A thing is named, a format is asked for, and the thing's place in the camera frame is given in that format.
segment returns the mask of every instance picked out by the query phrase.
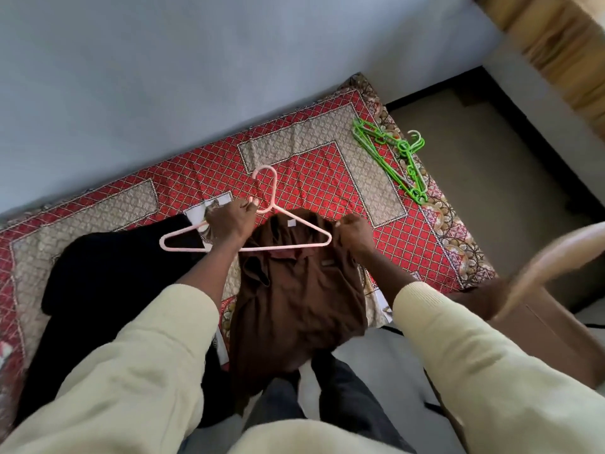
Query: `sweater sleeve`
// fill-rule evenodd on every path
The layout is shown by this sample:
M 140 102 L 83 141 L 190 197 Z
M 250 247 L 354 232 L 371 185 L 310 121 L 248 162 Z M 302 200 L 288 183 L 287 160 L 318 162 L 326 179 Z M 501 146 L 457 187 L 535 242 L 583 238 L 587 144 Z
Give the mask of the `sweater sleeve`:
M 588 453 L 605 446 L 605 398 L 530 357 L 423 282 L 393 316 L 420 353 L 472 453 Z
M 201 419 L 204 358 L 217 324 L 202 291 L 167 287 L 74 368 L 0 453 L 174 454 Z

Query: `person's left hand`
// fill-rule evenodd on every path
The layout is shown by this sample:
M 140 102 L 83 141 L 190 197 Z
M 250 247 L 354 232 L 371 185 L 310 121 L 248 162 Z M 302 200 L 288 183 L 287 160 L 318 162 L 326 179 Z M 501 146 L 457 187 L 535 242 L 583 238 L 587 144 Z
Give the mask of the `person's left hand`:
M 233 199 L 208 212 L 206 221 L 212 230 L 213 244 L 233 243 L 241 248 L 254 229 L 258 199 L 248 202 Z

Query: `pink hanger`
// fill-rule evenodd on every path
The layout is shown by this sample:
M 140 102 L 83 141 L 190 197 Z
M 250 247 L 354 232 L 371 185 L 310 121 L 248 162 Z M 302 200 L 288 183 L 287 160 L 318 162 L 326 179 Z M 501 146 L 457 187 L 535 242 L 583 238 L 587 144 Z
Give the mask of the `pink hanger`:
M 309 223 L 306 220 L 303 220 L 301 217 L 297 217 L 293 213 L 290 213 L 289 211 L 284 210 L 283 208 L 281 208 L 279 205 L 277 205 L 275 203 L 275 193 L 277 191 L 277 171 L 273 167 L 271 167 L 271 166 L 257 167 L 256 170 L 252 173 L 252 179 L 256 180 L 256 176 L 263 169 L 269 169 L 270 171 L 273 172 L 273 191 L 271 193 L 271 200 L 268 203 L 268 207 L 264 210 L 257 210 L 256 213 L 258 213 L 259 215 L 264 215 L 265 213 L 269 212 L 271 209 L 275 209 L 278 212 L 281 212 L 284 215 L 288 215 L 290 218 L 292 218 L 296 221 L 299 221 L 302 224 L 306 224 L 309 228 L 313 228 L 314 230 L 317 230 L 320 233 L 325 234 L 326 236 L 328 236 L 328 240 L 323 243 L 314 243 L 314 244 L 277 245 L 277 246 L 271 246 L 271 247 L 243 247 L 243 248 L 239 249 L 239 251 L 240 252 L 259 252 L 259 251 L 264 251 L 264 250 L 286 250 L 286 249 L 291 249 L 291 248 L 325 247 L 330 242 L 332 242 L 332 235 L 328 231 L 318 228 L 314 224 Z M 179 229 L 178 231 L 169 232 L 168 234 L 163 235 L 162 238 L 160 239 L 160 247 L 162 247 L 162 249 L 164 249 L 167 252 L 203 252 L 203 253 L 209 252 L 210 250 L 205 249 L 205 248 L 166 247 L 166 244 L 165 244 L 165 241 L 167 238 L 178 236 L 179 234 L 183 234 L 184 232 L 190 231 L 192 229 L 197 229 L 200 226 L 203 226 L 204 224 L 208 224 L 208 222 L 202 221 L 199 224 L 193 224 L 192 226 L 189 226 L 187 228 Z

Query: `bed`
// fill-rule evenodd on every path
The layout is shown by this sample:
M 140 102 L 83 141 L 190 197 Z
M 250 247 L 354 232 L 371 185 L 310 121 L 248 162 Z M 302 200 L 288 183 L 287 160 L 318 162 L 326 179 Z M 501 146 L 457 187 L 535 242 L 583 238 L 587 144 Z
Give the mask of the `bed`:
M 259 165 L 270 164 L 279 172 L 277 204 L 305 207 L 330 220 L 350 212 L 365 216 L 377 247 L 441 292 L 494 277 L 420 160 L 428 186 L 423 206 L 397 189 L 355 142 L 355 117 L 400 134 L 367 79 L 357 74 L 313 105 L 5 223 L 0 228 L 0 439 L 10 430 L 24 373 L 47 322 L 40 302 L 53 261 L 63 249 L 90 232 L 144 226 L 182 212 L 192 216 L 196 207 L 214 198 L 261 195 L 268 177 L 261 175 L 261 185 L 250 177 Z M 430 134 L 423 136 L 424 149 L 431 149 Z M 378 150 L 400 169 L 389 148 Z M 227 345 L 238 271 L 234 262 L 223 292 L 220 331 Z M 368 274 L 364 280 L 368 324 L 380 326 L 386 319 L 376 287 Z

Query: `hanger hook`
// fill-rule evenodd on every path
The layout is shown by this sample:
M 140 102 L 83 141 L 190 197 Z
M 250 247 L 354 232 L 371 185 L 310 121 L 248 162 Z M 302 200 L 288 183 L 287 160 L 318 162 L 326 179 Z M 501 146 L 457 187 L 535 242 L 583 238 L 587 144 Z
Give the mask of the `hanger hook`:
M 272 166 L 264 165 L 264 166 L 257 167 L 256 169 L 254 169 L 254 172 L 252 173 L 252 179 L 256 180 L 256 176 L 263 169 L 269 169 L 271 172 L 273 172 L 273 182 L 272 182 L 273 191 L 271 191 L 271 200 L 268 203 L 268 207 L 266 209 L 256 211 L 256 213 L 260 213 L 260 214 L 267 213 L 267 212 L 269 212 L 269 210 L 271 210 L 273 207 L 275 207 L 275 193 L 277 191 L 277 171 Z

